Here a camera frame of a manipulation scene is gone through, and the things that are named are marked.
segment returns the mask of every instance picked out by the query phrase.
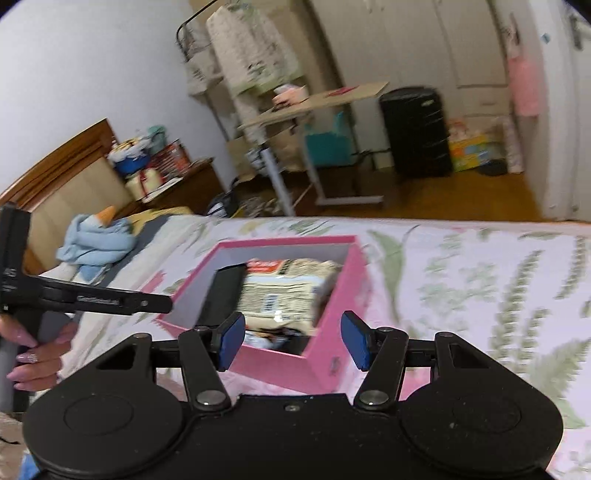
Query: colorful box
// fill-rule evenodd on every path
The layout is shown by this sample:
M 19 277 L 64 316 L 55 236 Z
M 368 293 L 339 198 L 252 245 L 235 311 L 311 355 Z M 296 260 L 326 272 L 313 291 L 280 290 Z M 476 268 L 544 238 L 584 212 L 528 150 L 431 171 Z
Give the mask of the colorful box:
M 460 141 L 450 141 L 449 148 L 452 152 L 452 162 L 455 171 L 477 168 L 489 160 L 486 135 L 476 135 L 472 138 Z
M 221 242 L 173 297 L 173 311 L 160 316 L 158 323 L 173 336 L 193 328 L 216 271 L 253 258 L 263 261 L 313 258 L 338 262 L 343 268 L 318 323 L 316 336 L 301 356 L 243 345 L 230 370 L 310 395 L 336 391 L 351 361 L 341 339 L 340 319 L 347 310 L 363 317 L 371 293 L 366 259 L 354 236 Z

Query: white cupboard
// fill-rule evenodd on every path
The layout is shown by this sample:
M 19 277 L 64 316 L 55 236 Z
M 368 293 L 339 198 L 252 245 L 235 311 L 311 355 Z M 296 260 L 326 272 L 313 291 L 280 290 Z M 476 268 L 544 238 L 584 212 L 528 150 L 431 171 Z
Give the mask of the white cupboard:
M 436 88 L 448 118 L 509 114 L 505 60 L 486 0 L 311 0 L 346 85 Z M 353 106 L 363 149 L 388 146 L 379 105 Z

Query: desk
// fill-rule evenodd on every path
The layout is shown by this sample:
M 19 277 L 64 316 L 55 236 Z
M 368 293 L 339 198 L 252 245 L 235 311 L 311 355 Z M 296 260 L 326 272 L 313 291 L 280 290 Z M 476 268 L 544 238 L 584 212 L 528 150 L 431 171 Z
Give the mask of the desk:
M 224 193 L 212 163 L 212 158 L 193 163 L 182 179 L 144 202 L 144 205 L 157 210 L 189 207 L 197 215 L 205 215 L 213 198 Z
M 240 126 L 240 129 L 248 127 L 264 127 L 267 125 L 272 125 L 287 120 L 296 121 L 298 118 L 301 118 L 307 115 L 308 113 L 321 108 L 348 105 L 359 100 L 377 98 L 387 86 L 388 82 L 375 82 L 360 85 L 351 90 L 350 92 L 344 93 L 342 95 L 331 96 L 331 92 L 317 93 L 316 95 L 312 95 L 305 102 L 299 103 L 298 105 L 284 108 L 279 111 L 269 110 L 265 113 L 262 113 L 256 118 L 253 118 L 248 122 L 245 122 L 243 125 Z M 306 169 L 308 172 L 308 176 L 310 178 L 310 182 L 312 183 L 312 185 L 316 189 L 316 192 L 318 193 L 316 205 L 367 205 L 378 204 L 384 201 L 384 197 L 346 197 L 332 199 L 326 198 L 326 196 L 324 195 L 324 189 L 322 188 L 322 184 L 320 182 L 320 177 L 318 176 L 318 171 L 316 170 L 316 167 L 314 166 L 314 163 L 310 158 L 310 154 L 306 146 L 306 132 L 304 131 L 304 126 L 302 124 L 299 124 L 297 127 L 297 135 L 299 137 L 300 148 L 302 155 L 304 157 L 304 162 L 306 163 Z M 267 167 L 267 171 L 269 172 L 271 181 L 273 182 L 275 191 L 277 192 L 277 195 L 284 206 L 285 214 L 289 216 L 295 216 L 296 213 L 294 210 L 294 205 L 291 201 L 287 189 L 285 188 L 285 183 L 281 178 L 279 169 L 277 168 L 277 165 L 275 163 L 275 158 L 269 148 L 263 149 L 262 157 L 265 160 L 265 165 Z

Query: blue gripper pad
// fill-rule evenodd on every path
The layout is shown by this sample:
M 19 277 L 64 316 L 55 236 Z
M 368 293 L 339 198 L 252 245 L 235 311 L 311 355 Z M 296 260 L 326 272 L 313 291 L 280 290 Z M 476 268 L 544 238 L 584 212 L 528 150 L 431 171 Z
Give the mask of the blue gripper pad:
M 241 313 L 238 315 L 234 324 L 222 336 L 222 344 L 219 351 L 219 371 L 225 372 L 230 368 L 238 350 L 240 350 L 244 342 L 245 332 L 246 319 Z
M 349 355 L 361 371 L 369 371 L 371 353 L 369 340 L 372 330 L 353 312 L 345 312 L 340 319 L 340 335 Z

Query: blue container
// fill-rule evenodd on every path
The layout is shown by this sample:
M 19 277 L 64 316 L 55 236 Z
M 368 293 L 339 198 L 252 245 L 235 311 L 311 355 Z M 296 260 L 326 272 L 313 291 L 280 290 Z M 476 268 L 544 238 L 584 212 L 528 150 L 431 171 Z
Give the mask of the blue container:
M 332 132 L 309 133 L 306 135 L 306 145 L 316 167 L 344 167 L 354 163 L 353 148 L 345 128 L 345 114 L 342 112 L 335 116 Z
M 114 168 L 119 175 L 128 177 L 129 175 L 133 175 L 135 172 L 146 168 L 148 163 L 150 163 L 150 156 L 144 154 L 138 158 L 127 157 L 125 160 L 115 163 Z

